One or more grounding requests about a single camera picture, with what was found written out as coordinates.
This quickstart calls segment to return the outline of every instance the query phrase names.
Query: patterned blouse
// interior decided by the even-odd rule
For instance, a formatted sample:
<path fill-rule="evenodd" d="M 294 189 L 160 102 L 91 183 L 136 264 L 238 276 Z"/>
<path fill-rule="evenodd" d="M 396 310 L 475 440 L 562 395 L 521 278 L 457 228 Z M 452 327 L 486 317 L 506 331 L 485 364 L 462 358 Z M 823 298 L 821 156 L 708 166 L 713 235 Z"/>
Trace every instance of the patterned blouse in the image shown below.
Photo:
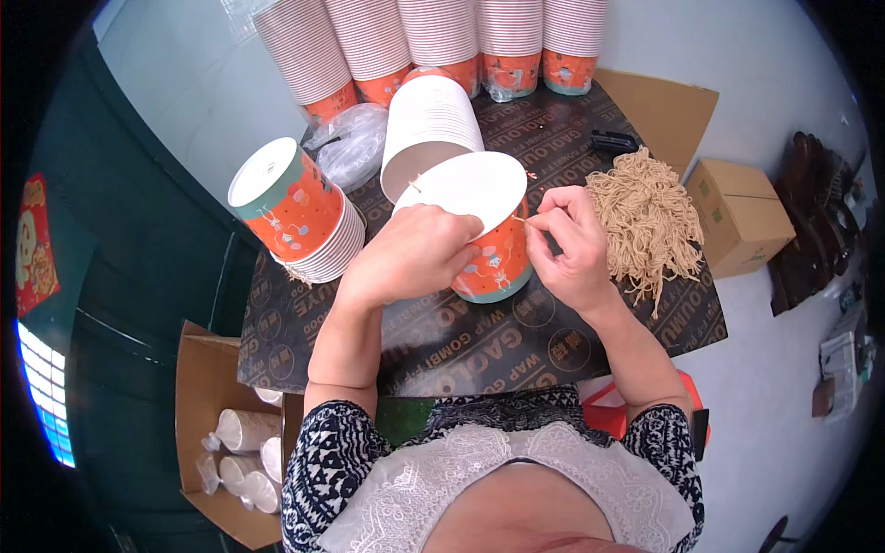
<path fill-rule="evenodd" d="M 441 439 L 463 425 L 519 432 L 558 421 L 599 448 L 618 443 L 611 434 L 586 425 L 577 388 L 563 385 L 436 400 L 425 429 L 400 449 Z M 695 525 L 671 551 L 691 550 L 704 526 L 704 503 L 685 414 L 669 404 L 650 407 L 634 419 L 620 444 L 648 461 L 685 500 Z M 347 506 L 374 463 L 391 450 L 358 405 L 333 400 L 314 408 L 304 418 L 284 478 L 281 519 L 285 550 L 323 551 L 320 536 Z"/>

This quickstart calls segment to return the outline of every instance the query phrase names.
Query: plastic bag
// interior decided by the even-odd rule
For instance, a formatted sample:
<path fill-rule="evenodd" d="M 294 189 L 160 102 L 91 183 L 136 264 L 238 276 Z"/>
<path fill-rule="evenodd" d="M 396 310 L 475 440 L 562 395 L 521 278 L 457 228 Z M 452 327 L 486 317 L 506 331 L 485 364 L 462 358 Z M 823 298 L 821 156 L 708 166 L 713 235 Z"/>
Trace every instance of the plastic bag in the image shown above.
<path fill-rule="evenodd" d="M 215 466 L 215 457 L 208 451 L 196 458 L 196 471 L 200 473 L 203 481 L 203 493 L 212 495 L 219 488 L 221 478 Z"/>
<path fill-rule="evenodd" d="M 381 168 L 384 142 L 387 139 L 388 111 L 378 104 L 357 104 L 318 128 L 311 140 L 304 143 L 316 150 L 317 166 L 334 184 L 347 194 L 364 184 Z"/>

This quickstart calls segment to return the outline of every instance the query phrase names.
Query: woman's forearm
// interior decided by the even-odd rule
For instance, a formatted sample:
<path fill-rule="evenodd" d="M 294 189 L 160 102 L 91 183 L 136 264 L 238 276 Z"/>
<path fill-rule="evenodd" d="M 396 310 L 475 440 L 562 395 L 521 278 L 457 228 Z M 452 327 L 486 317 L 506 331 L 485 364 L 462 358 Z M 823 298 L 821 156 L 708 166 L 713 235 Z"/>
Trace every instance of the woman's forearm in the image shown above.
<path fill-rule="evenodd" d="M 348 399 L 374 416 L 381 362 L 381 307 L 336 298 L 313 347 L 304 412 L 328 399 Z"/>
<path fill-rule="evenodd" d="M 605 347 L 615 387 L 627 404 L 628 420 L 656 403 L 673 403 L 689 415 L 691 400 L 664 348 L 634 317 L 613 284 L 602 298 L 600 305 L 581 317 Z"/>

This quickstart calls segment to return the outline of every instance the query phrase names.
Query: white lace collar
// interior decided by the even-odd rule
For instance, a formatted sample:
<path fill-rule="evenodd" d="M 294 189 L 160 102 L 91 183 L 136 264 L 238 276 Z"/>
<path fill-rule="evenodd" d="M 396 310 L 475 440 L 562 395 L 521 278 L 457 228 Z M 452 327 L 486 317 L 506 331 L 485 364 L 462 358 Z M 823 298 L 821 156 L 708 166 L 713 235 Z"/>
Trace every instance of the white lace collar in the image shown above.
<path fill-rule="evenodd" d="M 676 488 L 619 442 L 600 448 L 565 422 L 510 433 L 471 424 L 379 459 L 319 545 L 331 553 L 420 553 L 462 491 L 517 457 L 555 469 L 583 489 L 618 543 L 667 553 L 695 526 Z"/>

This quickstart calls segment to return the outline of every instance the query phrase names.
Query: red paper poster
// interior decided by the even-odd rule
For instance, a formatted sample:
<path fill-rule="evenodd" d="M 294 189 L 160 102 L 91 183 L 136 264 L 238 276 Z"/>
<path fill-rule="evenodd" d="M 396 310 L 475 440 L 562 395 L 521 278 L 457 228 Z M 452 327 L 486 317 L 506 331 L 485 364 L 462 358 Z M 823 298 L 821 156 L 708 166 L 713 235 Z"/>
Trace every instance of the red paper poster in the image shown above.
<path fill-rule="evenodd" d="M 46 216 L 46 180 L 42 173 L 27 180 L 21 199 L 15 284 L 19 318 L 61 289 L 52 259 L 50 223 Z"/>

